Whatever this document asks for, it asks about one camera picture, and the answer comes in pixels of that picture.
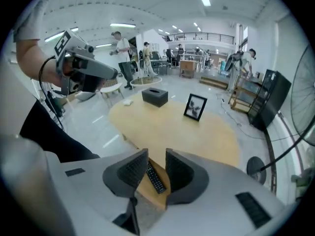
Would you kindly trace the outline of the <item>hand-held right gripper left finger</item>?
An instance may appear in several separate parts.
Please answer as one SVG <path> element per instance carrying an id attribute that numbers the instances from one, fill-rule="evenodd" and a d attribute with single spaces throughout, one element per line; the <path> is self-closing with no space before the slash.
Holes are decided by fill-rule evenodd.
<path id="1" fill-rule="evenodd" d="M 148 166 L 148 149 L 61 163 L 46 152 L 51 180 L 74 236 L 138 236 L 135 191 Z"/>

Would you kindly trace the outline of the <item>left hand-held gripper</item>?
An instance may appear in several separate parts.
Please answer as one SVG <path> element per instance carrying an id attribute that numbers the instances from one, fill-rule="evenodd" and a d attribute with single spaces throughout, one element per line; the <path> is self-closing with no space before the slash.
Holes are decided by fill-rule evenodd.
<path id="1" fill-rule="evenodd" d="M 118 71 L 94 59 L 94 47 L 75 32 L 67 29 L 54 47 L 56 72 L 61 76 L 59 94 L 70 95 L 77 90 L 95 92 L 106 79 L 115 79 Z M 64 64 L 71 61 L 73 79 L 64 73 Z"/>

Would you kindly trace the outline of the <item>black remote control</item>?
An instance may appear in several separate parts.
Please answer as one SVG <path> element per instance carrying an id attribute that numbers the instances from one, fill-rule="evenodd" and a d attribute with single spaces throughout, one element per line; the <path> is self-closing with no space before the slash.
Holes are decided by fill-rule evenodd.
<path id="1" fill-rule="evenodd" d="M 166 187 L 164 186 L 150 161 L 148 161 L 147 176 L 158 194 L 161 194 L 166 190 Z"/>

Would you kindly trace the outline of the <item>person's left forearm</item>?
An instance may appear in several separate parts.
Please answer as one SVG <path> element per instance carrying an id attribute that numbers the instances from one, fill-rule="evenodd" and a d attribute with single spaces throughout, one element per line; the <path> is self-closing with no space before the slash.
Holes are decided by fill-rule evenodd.
<path id="1" fill-rule="evenodd" d="M 61 86 L 61 77 L 56 72 L 56 61 L 51 59 L 43 66 L 48 56 L 39 47 L 38 40 L 16 42 L 16 58 L 21 70 L 28 77 L 39 80 L 39 73 L 42 71 L 42 82 L 52 83 L 57 87 Z"/>

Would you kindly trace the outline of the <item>grey round cushion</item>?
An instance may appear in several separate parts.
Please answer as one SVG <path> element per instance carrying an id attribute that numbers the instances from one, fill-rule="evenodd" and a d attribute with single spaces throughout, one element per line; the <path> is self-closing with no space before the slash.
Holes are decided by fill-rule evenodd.
<path id="1" fill-rule="evenodd" d="M 90 99 L 91 97 L 95 96 L 95 92 L 84 92 L 84 91 L 80 91 L 75 95 L 75 98 L 77 100 L 79 100 L 80 102 L 84 102 L 88 99 Z"/>

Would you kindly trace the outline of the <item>brown cardboard box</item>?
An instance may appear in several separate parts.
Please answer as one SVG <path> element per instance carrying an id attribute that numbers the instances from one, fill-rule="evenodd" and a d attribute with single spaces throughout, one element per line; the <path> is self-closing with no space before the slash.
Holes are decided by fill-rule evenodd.
<path id="1" fill-rule="evenodd" d="M 71 101 L 73 101 L 75 99 L 75 93 L 74 94 L 70 94 L 68 96 L 62 97 L 60 98 L 60 104 L 61 105 L 65 105 L 66 103 L 70 103 Z"/>

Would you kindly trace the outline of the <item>dark vanity cabinet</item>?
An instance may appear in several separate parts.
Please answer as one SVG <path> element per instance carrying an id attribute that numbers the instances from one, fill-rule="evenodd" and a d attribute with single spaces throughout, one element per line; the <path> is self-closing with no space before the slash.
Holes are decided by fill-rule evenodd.
<path id="1" fill-rule="evenodd" d="M 54 107 L 58 117 L 62 117 L 63 116 L 63 108 L 59 104 L 58 99 L 52 95 L 51 91 L 47 92 L 47 96 L 48 96 L 52 106 Z"/>

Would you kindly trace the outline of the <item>black standing fan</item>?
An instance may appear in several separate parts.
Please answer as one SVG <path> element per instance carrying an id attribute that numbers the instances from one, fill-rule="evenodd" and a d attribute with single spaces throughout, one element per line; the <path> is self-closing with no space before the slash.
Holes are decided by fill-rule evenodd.
<path id="1" fill-rule="evenodd" d="M 256 177 L 265 172 L 267 168 L 275 166 L 302 140 L 310 145 L 315 145 L 315 139 L 312 137 L 313 129 L 315 129 L 315 110 L 309 109 L 311 105 L 315 106 L 315 55 L 311 45 L 308 45 L 298 62 L 290 100 L 291 118 L 299 137 L 293 145 L 269 164 L 251 169 L 248 172 L 249 176 Z"/>

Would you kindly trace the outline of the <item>round beige glass-top table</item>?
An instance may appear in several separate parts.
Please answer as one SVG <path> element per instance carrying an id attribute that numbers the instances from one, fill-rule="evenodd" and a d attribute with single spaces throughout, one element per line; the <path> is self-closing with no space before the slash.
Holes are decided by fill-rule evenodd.
<path id="1" fill-rule="evenodd" d="M 154 84 L 158 84 L 162 81 L 162 77 L 154 76 L 154 77 L 141 77 L 134 79 L 130 82 L 131 88 L 149 88 Z"/>

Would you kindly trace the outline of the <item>person's black trousers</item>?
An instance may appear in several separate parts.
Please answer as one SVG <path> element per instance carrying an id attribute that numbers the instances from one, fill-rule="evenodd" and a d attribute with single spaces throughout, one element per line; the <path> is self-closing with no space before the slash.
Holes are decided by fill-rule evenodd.
<path id="1" fill-rule="evenodd" d="M 20 135 L 36 142 L 44 151 L 56 154 L 62 163 L 99 158 L 59 128 L 39 101 L 30 110 Z"/>

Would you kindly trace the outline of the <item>person's white shirt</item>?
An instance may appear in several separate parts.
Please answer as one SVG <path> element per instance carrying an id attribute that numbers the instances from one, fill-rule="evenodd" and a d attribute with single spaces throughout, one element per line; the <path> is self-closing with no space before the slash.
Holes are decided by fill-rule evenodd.
<path id="1" fill-rule="evenodd" d="M 41 23 L 49 0 L 32 0 L 13 27 L 13 42 L 39 40 Z"/>

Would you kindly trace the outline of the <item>small brown wooden cabinet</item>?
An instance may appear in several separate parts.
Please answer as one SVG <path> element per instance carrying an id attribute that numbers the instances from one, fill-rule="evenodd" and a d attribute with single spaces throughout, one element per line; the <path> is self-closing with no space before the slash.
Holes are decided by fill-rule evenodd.
<path id="1" fill-rule="evenodd" d="M 182 60 L 180 61 L 180 77 L 193 78 L 196 70 L 196 61 Z"/>

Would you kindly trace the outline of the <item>wooden shelf rack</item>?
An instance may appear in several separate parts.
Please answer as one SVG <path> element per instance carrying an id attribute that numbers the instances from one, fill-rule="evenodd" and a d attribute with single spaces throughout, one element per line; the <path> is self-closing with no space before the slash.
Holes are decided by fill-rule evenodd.
<path id="1" fill-rule="evenodd" d="M 234 87 L 234 91 L 228 101 L 232 110 L 247 114 L 251 109 L 258 91 L 262 86 L 262 82 L 258 78 L 246 79 L 238 77 Z"/>

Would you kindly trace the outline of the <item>black mezzanine railing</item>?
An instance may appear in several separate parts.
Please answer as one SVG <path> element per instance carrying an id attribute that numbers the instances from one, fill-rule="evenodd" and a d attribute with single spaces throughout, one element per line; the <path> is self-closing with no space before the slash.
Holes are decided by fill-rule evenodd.
<path id="1" fill-rule="evenodd" d="M 163 39 L 166 42 L 180 40 L 207 40 L 217 41 L 226 44 L 234 44 L 235 37 L 225 34 L 208 33 L 208 32 L 184 32 L 177 34 L 165 35 Z"/>

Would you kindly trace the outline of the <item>black picture frame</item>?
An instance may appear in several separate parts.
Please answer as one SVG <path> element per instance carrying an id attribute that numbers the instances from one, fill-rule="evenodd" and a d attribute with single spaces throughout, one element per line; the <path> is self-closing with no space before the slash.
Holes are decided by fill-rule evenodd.
<path id="1" fill-rule="evenodd" d="M 200 121 L 206 103 L 207 98 L 191 93 L 186 104 L 184 116 Z"/>

